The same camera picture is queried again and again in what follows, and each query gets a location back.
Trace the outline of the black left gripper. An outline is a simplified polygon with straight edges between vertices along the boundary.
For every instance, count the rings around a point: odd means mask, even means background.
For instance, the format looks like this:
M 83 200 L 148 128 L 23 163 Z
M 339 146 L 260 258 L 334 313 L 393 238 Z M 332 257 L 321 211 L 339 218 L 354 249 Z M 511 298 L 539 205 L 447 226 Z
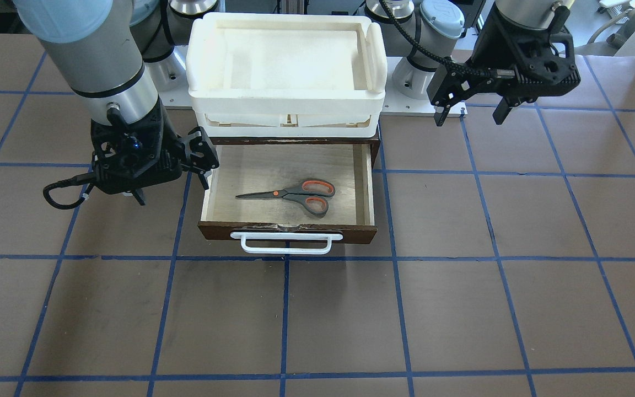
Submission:
M 582 78 L 575 64 L 574 41 L 555 16 L 542 30 L 518 26 L 504 16 L 489 16 L 465 63 L 438 68 L 427 88 L 434 122 L 444 125 L 451 105 L 478 93 L 496 93 L 501 101 L 492 118 L 503 124 L 522 101 L 559 97 Z

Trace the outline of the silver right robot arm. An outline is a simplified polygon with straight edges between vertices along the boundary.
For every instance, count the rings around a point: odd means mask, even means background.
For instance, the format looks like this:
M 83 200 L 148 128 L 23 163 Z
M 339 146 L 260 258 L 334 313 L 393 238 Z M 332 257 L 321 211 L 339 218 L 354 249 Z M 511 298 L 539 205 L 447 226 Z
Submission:
M 148 66 L 169 30 L 167 2 L 15 1 L 25 27 L 41 42 L 61 75 L 90 111 L 91 172 L 47 185 L 45 200 L 71 210 L 93 189 L 128 194 L 144 205 L 143 188 L 197 174 L 205 190 L 219 167 L 204 128 L 174 130 Z M 149 23 L 159 13 L 157 30 Z

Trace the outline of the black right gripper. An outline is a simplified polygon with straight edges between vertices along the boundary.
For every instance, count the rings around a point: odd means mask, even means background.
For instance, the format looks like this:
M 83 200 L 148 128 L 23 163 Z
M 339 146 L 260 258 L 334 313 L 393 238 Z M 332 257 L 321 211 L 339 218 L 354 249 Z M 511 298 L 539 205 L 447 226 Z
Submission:
M 144 187 L 174 181 L 185 171 L 209 188 L 207 176 L 220 163 L 204 128 L 195 127 L 184 137 L 176 134 L 160 101 L 131 124 L 117 103 L 108 104 L 106 117 L 108 125 L 91 125 L 96 188 L 109 195 L 131 194 L 141 206 L 146 204 Z

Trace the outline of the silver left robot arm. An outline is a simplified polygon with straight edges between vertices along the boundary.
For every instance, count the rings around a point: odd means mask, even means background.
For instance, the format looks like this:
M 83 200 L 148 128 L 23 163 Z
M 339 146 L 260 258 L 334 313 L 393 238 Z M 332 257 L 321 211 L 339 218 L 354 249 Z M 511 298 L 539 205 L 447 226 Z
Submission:
M 574 40 L 565 23 L 571 1 L 496 1 L 470 58 L 443 60 L 427 88 L 434 122 L 479 93 L 501 98 L 492 114 L 502 124 L 510 111 L 540 97 L 560 97 L 580 84 Z

